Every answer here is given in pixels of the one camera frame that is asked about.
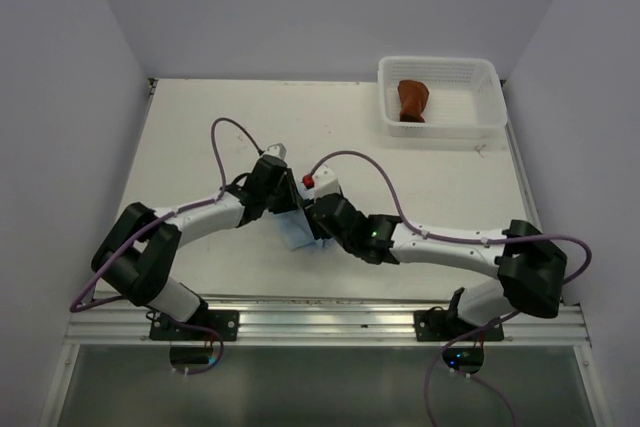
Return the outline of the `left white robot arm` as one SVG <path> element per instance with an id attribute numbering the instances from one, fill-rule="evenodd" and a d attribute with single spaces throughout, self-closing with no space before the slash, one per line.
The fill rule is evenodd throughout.
<path id="1" fill-rule="evenodd" d="M 122 212 L 91 261 L 91 269 L 131 304 L 172 319 L 185 339 L 208 326 L 204 300 L 171 277 L 177 251 L 218 231 L 240 228 L 266 211 L 298 206 L 292 172 L 282 156 L 265 152 L 242 184 L 232 183 L 211 198 L 174 208 L 140 202 Z"/>

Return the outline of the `light blue towel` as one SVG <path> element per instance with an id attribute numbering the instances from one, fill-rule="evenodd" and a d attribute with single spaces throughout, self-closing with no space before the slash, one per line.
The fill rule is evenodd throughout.
<path id="1" fill-rule="evenodd" d="M 321 197 L 337 193 L 337 182 L 331 181 L 328 187 L 321 186 L 319 189 L 315 187 L 307 188 L 303 182 L 298 180 L 294 181 L 294 185 L 304 205 L 297 207 L 295 210 L 274 215 L 284 242 L 289 250 L 311 248 L 313 246 L 324 248 L 332 241 L 332 237 L 308 216 L 305 205 L 309 201 L 315 202 Z"/>

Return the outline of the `rust brown towel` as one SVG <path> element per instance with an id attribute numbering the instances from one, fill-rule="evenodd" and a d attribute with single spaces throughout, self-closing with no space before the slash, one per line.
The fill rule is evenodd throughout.
<path id="1" fill-rule="evenodd" d="M 409 123 L 424 123 L 423 117 L 430 96 L 427 86 L 419 81 L 401 80 L 397 87 L 400 100 L 399 120 Z"/>

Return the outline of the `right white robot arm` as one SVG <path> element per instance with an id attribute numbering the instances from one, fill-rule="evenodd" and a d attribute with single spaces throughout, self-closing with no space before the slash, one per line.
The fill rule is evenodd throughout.
<path id="1" fill-rule="evenodd" d="M 446 309 L 422 317 L 439 339 L 468 339 L 514 311 L 543 319 L 558 315 L 567 256 L 526 221 L 468 233 L 458 242 L 454 230 L 412 231 L 399 216 L 366 215 L 340 193 L 313 201 L 305 214 L 315 233 L 366 263 L 434 264 L 486 276 L 484 283 L 457 289 Z"/>

